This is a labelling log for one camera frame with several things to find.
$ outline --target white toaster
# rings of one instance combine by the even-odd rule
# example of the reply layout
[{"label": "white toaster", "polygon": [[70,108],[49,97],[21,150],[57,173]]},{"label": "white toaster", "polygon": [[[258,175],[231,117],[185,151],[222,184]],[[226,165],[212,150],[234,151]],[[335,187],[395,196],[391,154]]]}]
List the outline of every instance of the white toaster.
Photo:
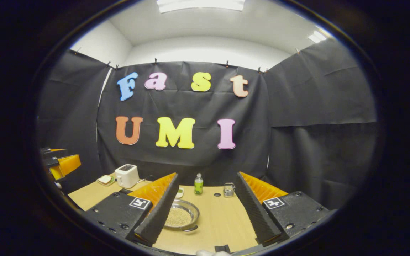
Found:
[{"label": "white toaster", "polygon": [[138,171],[135,165],[124,164],[115,170],[118,185],[123,188],[132,188],[138,182]]}]

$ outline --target wooden table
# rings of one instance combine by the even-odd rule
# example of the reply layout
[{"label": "wooden table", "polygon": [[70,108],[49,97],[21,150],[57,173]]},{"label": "wooden table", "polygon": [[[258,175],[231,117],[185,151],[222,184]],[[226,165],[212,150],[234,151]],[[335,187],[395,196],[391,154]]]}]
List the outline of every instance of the wooden table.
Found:
[{"label": "wooden table", "polygon": [[[149,183],[143,181],[130,190]],[[198,229],[190,232],[163,229],[153,247],[184,254],[193,254],[198,250],[215,252],[215,246],[228,245],[232,252],[257,245],[256,234],[252,229],[248,214],[236,195],[224,197],[223,187],[204,187],[200,196],[194,194],[193,186],[184,188],[182,200],[191,202],[199,208]],[[83,210],[88,210],[111,193],[121,189],[117,182],[106,187],[97,182],[80,188],[69,196]]]}]

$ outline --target white ceiling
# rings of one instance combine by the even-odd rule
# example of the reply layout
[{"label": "white ceiling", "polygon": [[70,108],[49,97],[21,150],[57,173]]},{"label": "white ceiling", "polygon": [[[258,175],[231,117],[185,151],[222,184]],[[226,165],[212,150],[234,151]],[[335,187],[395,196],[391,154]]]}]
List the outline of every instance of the white ceiling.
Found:
[{"label": "white ceiling", "polygon": [[156,0],[142,0],[110,22],[133,46],[183,36],[220,36],[256,42],[293,54],[313,44],[317,27],[270,0],[246,0],[242,12],[215,8],[161,14]]}]

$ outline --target black curtain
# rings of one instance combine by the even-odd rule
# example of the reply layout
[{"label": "black curtain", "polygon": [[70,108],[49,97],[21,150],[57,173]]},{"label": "black curtain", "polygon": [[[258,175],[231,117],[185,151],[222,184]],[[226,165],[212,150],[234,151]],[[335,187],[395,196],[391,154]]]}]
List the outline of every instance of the black curtain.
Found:
[{"label": "black curtain", "polygon": [[368,174],[379,134],[361,68],[344,46],[327,39],[264,77],[271,126],[264,180],[339,208]]},{"label": "black curtain", "polygon": [[104,80],[110,68],[69,50],[52,68],[39,98],[40,147],[68,149],[82,165],[67,175],[74,191],[103,175],[96,143],[96,117]]},{"label": "black curtain", "polygon": [[[120,101],[117,82],[132,72],[138,73],[134,95]],[[165,73],[166,88],[157,91],[144,86],[148,76]],[[191,89],[196,72],[210,73],[211,88],[207,92]],[[244,88],[247,97],[233,92],[230,78],[242,75],[248,80]],[[160,178],[172,172],[179,174],[181,185],[193,185],[197,173],[202,173],[205,186],[220,186],[235,179],[243,171],[262,177],[267,169],[269,121],[267,87],[263,74],[257,71],[214,63],[169,62],[140,64],[112,71],[107,80],[98,110],[98,145],[101,164],[106,173],[123,164],[135,164],[141,178]],[[142,117],[140,137],[136,144],[121,144],[116,138],[117,116],[128,117],[126,136],[132,135],[132,117]],[[195,119],[193,149],[160,148],[159,117],[169,117],[176,127],[183,118]],[[217,121],[235,120],[234,149],[218,149],[221,130]]]}]

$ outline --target green bottle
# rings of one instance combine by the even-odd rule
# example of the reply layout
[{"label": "green bottle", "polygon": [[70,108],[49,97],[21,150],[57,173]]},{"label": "green bottle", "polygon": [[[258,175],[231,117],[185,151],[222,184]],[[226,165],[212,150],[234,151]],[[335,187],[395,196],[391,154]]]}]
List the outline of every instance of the green bottle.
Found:
[{"label": "green bottle", "polygon": [[202,175],[200,173],[197,174],[194,180],[194,193],[195,194],[202,194],[204,189],[204,180],[202,179]]}]

